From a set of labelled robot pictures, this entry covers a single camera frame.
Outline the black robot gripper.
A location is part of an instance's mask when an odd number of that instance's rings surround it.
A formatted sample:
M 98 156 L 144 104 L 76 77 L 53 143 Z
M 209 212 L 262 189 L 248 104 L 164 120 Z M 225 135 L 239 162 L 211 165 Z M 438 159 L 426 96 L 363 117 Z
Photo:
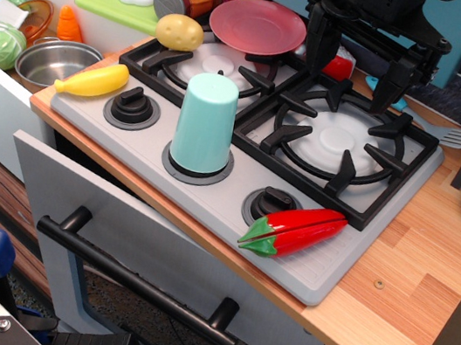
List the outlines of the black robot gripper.
M 336 56 L 343 36 L 389 62 L 373 91 L 381 114 L 424 76 L 434 76 L 451 44 L 425 18 L 427 0 L 309 0 L 306 68 L 313 76 Z

